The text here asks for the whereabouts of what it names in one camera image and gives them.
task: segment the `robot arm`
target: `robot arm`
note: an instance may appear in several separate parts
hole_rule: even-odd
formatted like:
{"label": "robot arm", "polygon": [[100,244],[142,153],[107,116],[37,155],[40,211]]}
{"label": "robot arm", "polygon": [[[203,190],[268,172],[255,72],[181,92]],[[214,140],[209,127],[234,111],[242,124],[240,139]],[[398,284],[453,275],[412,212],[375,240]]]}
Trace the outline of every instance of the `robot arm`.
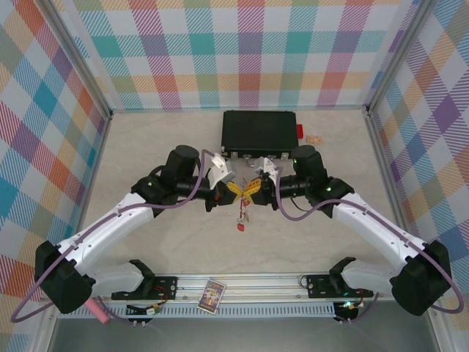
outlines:
{"label": "robot arm", "polygon": [[[215,154],[212,162],[213,167],[207,177],[202,178],[193,197],[204,199],[207,211],[217,205],[232,204],[242,194],[231,182],[235,171],[229,161]],[[178,198],[188,197],[198,180],[193,176],[197,165],[200,161],[195,149],[181,145],[176,147],[164,166],[140,179],[132,186],[130,193],[95,223],[57,246],[46,241],[37,248],[36,280],[70,246],[75,247],[40,285],[62,313],[79,308],[89,297],[119,291],[133,292],[145,283],[145,272],[149,269],[141,263],[131,262],[108,268],[95,268],[95,263],[115,243],[163,212],[163,209],[142,207],[140,204],[175,205],[179,202]],[[80,237],[92,228],[94,230],[77,246]]]}
{"label": "robot arm", "polygon": [[[279,184],[274,183],[276,174],[270,174],[276,172],[275,165],[272,161],[260,158],[255,164],[259,177],[246,187],[246,197],[254,204],[271,204],[274,210],[278,209],[276,187],[281,198],[305,196],[311,206],[339,199],[338,202],[323,205],[320,210],[354,229],[389,262],[386,266],[377,267],[352,257],[341,260],[330,270],[330,283],[338,295],[350,288],[373,290],[394,296],[405,310],[422,315],[450,288],[441,273],[409,246],[412,243],[428,254],[451,276],[448,251],[443,244],[437,241],[425,243],[378,215],[382,222],[400,232],[407,240],[397,238],[385,225],[369,215],[377,212],[352,187],[338,178],[328,176],[321,155],[314,147],[298,147],[292,151],[292,158],[296,175],[282,177]],[[351,203],[364,210],[357,209]]]}

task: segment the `small red tag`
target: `small red tag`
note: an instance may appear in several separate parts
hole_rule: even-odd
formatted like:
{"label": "small red tag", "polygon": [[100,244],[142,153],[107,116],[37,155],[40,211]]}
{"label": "small red tag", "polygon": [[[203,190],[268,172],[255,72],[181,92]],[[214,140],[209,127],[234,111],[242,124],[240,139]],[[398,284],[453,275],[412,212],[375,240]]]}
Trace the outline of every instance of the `small red tag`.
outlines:
{"label": "small red tag", "polygon": [[296,125],[296,134],[298,135],[298,139],[303,139],[305,136],[303,133],[303,125],[300,123]]}

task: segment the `colorful plaid wall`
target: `colorful plaid wall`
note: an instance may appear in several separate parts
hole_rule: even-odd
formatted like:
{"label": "colorful plaid wall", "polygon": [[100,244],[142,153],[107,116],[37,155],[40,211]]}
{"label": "colorful plaid wall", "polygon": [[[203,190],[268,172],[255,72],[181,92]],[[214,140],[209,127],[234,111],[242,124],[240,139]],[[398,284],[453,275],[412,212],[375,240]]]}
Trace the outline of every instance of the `colorful plaid wall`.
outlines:
{"label": "colorful plaid wall", "polygon": [[382,48],[386,35],[399,28],[395,15],[411,6],[411,0],[54,2],[118,109],[361,106],[376,61],[390,50],[393,36]]}
{"label": "colorful plaid wall", "polygon": [[391,44],[391,46],[388,49],[388,52],[385,55],[385,58],[383,62],[381,63],[380,69],[377,73],[377,75],[374,77],[372,87],[368,91],[368,95],[366,96],[366,99],[364,101],[365,105],[368,105],[376,92],[376,88],[378,87],[378,84],[381,82],[381,78],[383,77],[384,73],[388,69],[389,65],[392,63],[394,54],[396,53],[396,49],[399,47],[401,44],[401,41],[404,39],[404,34],[409,28],[409,25],[412,22],[413,16],[415,15],[418,6],[420,5],[421,0],[413,0],[412,4],[409,7],[409,10],[407,11],[407,14],[405,15],[404,20],[402,21],[401,26],[399,27],[399,31],[397,31],[396,36],[394,37],[394,40]]}
{"label": "colorful plaid wall", "polygon": [[[377,124],[414,234],[439,238],[469,302],[469,1],[440,0]],[[469,351],[469,312],[451,317]]]}
{"label": "colorful plaid wall", "polygon": [[10,315],[36,247],[75,231],[104,125],[34,2],[0,0],[1,352],[28,342],[29,324]]}

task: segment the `pink cylinder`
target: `pink cylinder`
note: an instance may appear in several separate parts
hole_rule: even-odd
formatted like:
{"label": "pink cylinder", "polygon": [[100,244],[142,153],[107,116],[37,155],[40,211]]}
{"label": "pink cylinder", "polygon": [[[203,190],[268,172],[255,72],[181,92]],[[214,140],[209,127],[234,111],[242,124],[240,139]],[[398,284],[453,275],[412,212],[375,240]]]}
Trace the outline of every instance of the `pink cylinder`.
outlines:
{"label": "pink cylinder", "polygon": [[88,308],[101,323],[106,324],[109,321],[109,316],[93,298],[89,298],[88,301],[85,302],[85,307]]}

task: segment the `playing card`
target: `playing card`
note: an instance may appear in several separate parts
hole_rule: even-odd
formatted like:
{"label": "playing card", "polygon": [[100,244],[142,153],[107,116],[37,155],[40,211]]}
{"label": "playing card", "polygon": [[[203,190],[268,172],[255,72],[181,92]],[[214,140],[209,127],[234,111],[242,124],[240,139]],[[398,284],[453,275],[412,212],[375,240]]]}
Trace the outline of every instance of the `playing card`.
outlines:
{"label": "playing card", "polygon": [[216,314],[218,305],[221,301],[221,296],[225,292],[225,288],[226,286],[220,282],[208,280],[197,307],[205,312],[209,312],[210,314]]}

